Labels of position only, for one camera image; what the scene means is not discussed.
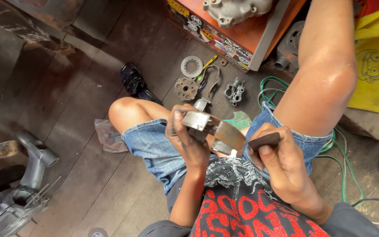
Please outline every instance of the black t-shirt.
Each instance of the black t-shirt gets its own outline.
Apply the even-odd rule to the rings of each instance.
[[[169,211],[183,180],[184,176],[167,196]],[[192,228],[159,221],[147,227],[140,236],[379,237],[379,229],[346,203],[337,204],[329,220],[318,226],[277,197],[256,167],[241,159],[211,159],[204,187],[203,202]],[[340,223],[341,218],[356,226]]]

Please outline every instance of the knee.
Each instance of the knee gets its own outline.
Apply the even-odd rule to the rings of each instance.
[[[138,99],[131,97],[123,97],[115,102],[109,108],[109,119],[113,119],[114,116],[119,114],[127,114],[135,110],[136,106],[138,106]]]

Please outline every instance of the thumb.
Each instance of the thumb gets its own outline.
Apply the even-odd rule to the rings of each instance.
[[[182,143],[188,144],[190,135],[188,134],[187,127],[181,124],[183,119],[184,116],[182,115],[181,111],[175,110],[173,112],[173,127],[175,129],[175,132]]]
[[[280,164],[279,157],[277,156],[277,153],[275,150],[271,148],[270,145],[263,145],[258,150],[258,153],[260,154],[260,158],[264,163],[264,166],[266,166],[270,177],[278,175],[284,175],[284,171],[282,169],[282,165]]]

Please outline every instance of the cartoon drawing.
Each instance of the cartoon drawing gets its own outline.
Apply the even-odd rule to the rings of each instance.
[[[356,54],[358,59],[358,78],[368,83],[379,80],[379,51],[366,49]]]

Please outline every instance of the wooden floor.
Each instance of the wooden floor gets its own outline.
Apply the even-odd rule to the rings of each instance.
[[[35,217],[37,224],[29,223],[20,231],[21,237],[86,237],[94,227],[103,228],[109,236],[137,236],[150,223],[169,218],[162,184],[147,172],[141,158],[102,151],[93,122],[108,119],[109,106],[127,96],[119,78],[125,62],[140,69],[150,91],[171,109],[182,103],[172,88],[183,77],[182,59],[195,55],[207,62],[215,54],[166,20],[159,1],[119,2],[115,8],[97,5],[106,14],[87,22],[105,40],[102,49],[66,36],[77,48],[75,54],[22,51],[8,79],[0,100],[0,142],[19,129],[29,130],[60,156],[47,170],[44,183],[62,176],[49,191],[55,195],[50,207]],[[91,14],[91,9],[87,6],[82,12]],[[260,81],[271,72],[261,69],[244,74],[230,64],[220,69],[222,82],[209,112],[231,119],[234,111],[243,110],[254,119],[260,112]],[[207,88],[213,77],[208,77]],[[235,77],[246,82],[246,91],[242,102],[233,107],[221,92]],[[346,137],[347,153],[365,196],[379,197],[379,141]],[[342,159],[337,148],[328,154]],[[0,167],[25,161],[23,156],[12,157],[0,160]],[[315,159],[311,178],[325,200],[332,205],[340,202],[341,173],[335,161]],[[351,203],[360,199],[351,177],[347,190]],[[363,203],[358,210],[379,222],[379,202]]]

